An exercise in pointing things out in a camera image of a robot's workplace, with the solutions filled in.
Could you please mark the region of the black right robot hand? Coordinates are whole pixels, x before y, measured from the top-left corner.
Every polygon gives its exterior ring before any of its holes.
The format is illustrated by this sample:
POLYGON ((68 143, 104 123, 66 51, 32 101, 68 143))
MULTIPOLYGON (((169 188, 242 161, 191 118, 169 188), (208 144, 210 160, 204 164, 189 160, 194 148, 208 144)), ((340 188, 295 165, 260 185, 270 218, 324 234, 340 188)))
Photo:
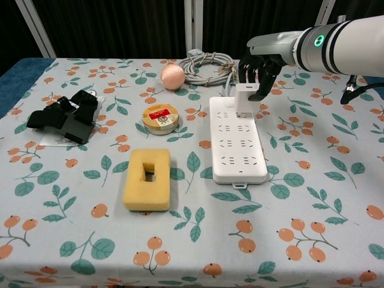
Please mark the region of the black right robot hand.
POLYGON ((279 32, 253 37, 247 43, 247 52, 239 63, 239 79, 255 82, 259 88, 248 97, 249 101, 262 101, 271 91, 276 77, 286 65, 295 64, 294 45, 301 31, 279 32))

